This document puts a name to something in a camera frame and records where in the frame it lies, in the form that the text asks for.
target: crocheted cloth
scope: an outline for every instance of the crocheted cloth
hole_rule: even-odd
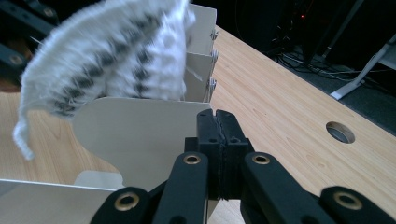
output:
[[[21,76],[14,141],[26,160],[28,110],[71,119],[103,96],[181,100],[189,28],[188,0],[113,0],[83,8],[39,47]]]

